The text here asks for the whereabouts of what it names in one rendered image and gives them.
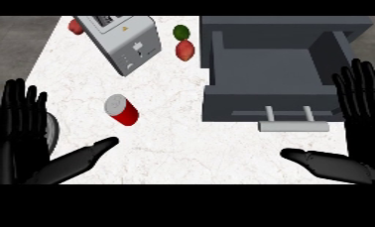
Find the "green lime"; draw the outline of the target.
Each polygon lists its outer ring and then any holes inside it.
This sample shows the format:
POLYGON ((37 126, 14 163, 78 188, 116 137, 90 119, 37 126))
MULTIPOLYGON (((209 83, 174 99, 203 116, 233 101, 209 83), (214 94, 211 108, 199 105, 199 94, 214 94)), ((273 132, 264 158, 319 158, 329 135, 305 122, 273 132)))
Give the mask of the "green lime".
POLYGON ((172 36, 178 41, 187 40, 190 37, 190 31, 184 25, 177 25, 172 29, 172 36))

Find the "red apple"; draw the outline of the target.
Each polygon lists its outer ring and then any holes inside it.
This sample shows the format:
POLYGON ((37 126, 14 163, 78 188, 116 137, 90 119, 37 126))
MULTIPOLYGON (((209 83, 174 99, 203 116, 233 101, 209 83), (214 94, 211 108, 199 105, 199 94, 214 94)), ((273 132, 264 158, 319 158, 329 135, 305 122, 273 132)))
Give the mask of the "red apple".
POLYGON ((187 61, 195 54, 195 47, 187 40, 183 40, 175 46, 175 55, 183 60, 187 61))

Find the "grey cabinet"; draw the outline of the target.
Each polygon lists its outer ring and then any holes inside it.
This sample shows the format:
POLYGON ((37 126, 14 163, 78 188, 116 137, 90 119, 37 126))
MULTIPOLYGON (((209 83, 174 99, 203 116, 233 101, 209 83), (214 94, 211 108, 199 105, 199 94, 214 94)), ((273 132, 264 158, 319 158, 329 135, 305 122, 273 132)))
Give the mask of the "grey cabinet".
POLYGON ((367 16, 201 16, 201 67, 209 67, 212 33, 229 49, 307 49, 322 33, 341 32, 348 42, 372 26, 367 16))

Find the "grey rounded object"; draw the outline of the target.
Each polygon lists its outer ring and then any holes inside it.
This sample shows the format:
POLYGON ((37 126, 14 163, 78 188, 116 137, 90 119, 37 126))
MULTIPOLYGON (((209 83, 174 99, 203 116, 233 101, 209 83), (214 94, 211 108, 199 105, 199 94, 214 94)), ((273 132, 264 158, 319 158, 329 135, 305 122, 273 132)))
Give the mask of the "grey rounded object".
POLYGON ((47 138, 47 145, 48 145, 48 153, 51 153, 57 145, 59 134, 60 134, 59 122, 53 114, 47 114, 45 131, 47 131, 45 138, 47 138))

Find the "red can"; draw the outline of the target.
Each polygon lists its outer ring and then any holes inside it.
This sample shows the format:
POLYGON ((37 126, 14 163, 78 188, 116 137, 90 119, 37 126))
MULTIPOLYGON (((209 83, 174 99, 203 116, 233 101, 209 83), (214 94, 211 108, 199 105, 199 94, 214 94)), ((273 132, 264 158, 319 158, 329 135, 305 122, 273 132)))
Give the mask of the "red can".
POLYGON ((107 116, 124 126, 131 126, 138 118, 138 112, 121 94, 113 94, 103 103, 107 116))

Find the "grey open drawer box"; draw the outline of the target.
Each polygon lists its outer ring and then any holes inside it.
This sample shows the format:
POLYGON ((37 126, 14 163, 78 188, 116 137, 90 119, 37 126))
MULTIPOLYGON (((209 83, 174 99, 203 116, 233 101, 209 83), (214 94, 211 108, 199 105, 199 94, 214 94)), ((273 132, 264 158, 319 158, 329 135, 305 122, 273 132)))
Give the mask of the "grey open drawer box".
POLYGON ((224 35, 212 33, 211 84, 252 94, 320 94, 330 75, 353 60, 342 32, 323 32, 308 47, 226 49, 224 35))

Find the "red fruit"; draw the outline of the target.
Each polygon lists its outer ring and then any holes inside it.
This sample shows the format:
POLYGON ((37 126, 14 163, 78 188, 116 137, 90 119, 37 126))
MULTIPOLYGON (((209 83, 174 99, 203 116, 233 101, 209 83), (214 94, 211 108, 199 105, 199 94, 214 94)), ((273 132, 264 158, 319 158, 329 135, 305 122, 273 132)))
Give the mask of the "red fruit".
POLYGON ((84 32, 84 28, 81 27, 76 20, 69 22, 68 29, 75 35, 79 35, 84 32))

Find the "grey drawer front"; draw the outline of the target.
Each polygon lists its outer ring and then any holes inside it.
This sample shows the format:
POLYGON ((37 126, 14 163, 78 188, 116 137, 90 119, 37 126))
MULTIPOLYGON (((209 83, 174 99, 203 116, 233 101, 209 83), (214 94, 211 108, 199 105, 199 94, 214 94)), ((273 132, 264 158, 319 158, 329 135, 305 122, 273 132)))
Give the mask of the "grey drawer front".
POLYGON ((205 122, 258 122, 267 120, 271 106, 277 121, 304 121, 302 107, 308 106, 316 121, 341 122, 335 88, 323 90, 234 89, 206 85, 203 90, 202 120, 205 122))

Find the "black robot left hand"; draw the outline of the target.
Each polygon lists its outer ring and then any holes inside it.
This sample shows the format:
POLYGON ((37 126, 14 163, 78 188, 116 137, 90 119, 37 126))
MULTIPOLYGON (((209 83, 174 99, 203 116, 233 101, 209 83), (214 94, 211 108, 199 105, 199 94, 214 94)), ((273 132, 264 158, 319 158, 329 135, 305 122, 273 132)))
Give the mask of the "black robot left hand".
POLYGON ((4 84, 0 103, 0 184, 59 184, 88 171, 118 144, 109 137, 50 159, 47 93, 25 87, 22 78, 4 84))

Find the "silver toaster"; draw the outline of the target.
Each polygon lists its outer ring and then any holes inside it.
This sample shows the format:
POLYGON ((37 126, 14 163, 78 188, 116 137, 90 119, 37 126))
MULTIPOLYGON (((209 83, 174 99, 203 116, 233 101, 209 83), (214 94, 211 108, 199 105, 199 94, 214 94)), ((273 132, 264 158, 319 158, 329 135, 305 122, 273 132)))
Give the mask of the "silver toaster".
POLYGON ((149 16, 75 16, 116 73, 128 76, 161 52, 156 26, 149 16))

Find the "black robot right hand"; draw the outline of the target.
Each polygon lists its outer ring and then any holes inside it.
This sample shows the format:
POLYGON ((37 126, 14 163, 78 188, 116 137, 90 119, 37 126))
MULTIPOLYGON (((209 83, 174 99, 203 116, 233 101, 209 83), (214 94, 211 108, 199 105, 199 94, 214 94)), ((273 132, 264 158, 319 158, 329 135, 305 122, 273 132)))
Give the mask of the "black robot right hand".
POLYGON ((286 148, 280 156, 319 178, 375 184, 375 68, 356 58, 332 74, 344 118, 347 156, 286 148))

